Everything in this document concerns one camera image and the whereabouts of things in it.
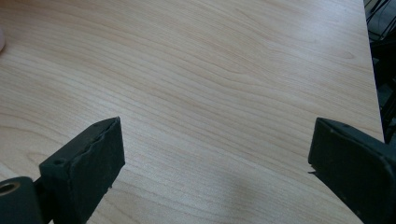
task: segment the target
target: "wooden table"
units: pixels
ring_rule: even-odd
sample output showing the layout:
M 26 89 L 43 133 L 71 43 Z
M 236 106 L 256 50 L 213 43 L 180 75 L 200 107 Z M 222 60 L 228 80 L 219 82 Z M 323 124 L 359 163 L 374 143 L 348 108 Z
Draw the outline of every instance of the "wooden table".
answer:
M 89 223 L 360 223 L 307 162 L 316 117 L 382 140 L 363 2 L 0 3 L 0 177 L 120 116 Z

